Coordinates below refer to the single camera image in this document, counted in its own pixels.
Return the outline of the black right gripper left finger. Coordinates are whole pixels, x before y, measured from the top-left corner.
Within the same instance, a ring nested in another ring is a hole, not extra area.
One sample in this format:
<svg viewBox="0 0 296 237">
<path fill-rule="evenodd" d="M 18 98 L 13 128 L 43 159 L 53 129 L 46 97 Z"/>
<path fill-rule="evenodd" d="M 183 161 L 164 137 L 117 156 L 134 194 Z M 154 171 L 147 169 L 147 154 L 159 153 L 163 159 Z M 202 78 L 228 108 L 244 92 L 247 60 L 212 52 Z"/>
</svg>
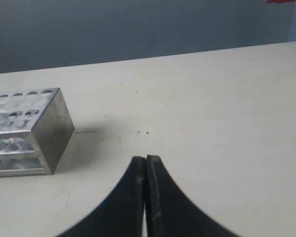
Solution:
<svg viewBox="0 0 296 237">
<path fill-rule="evenodd" d="M 60 237 L 141 237 L 145 205 L 146 159 L 132 157 L 109 195 Z"/>
</svg>

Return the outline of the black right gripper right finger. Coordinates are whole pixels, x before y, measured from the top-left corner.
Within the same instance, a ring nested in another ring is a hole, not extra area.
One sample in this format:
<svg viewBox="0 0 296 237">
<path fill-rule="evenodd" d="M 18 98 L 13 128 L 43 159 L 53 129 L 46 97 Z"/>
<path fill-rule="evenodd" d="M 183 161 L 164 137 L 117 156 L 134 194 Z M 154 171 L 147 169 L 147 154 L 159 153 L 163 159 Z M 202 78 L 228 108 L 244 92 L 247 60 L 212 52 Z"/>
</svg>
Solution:
<svg viewBox="0 0 296 237">
<path fill-rule="evenodd" d="M 149 237 L 236 237 L 200 210 L 178 187 L 159 156 L 146 158 Z"/>
</svg>

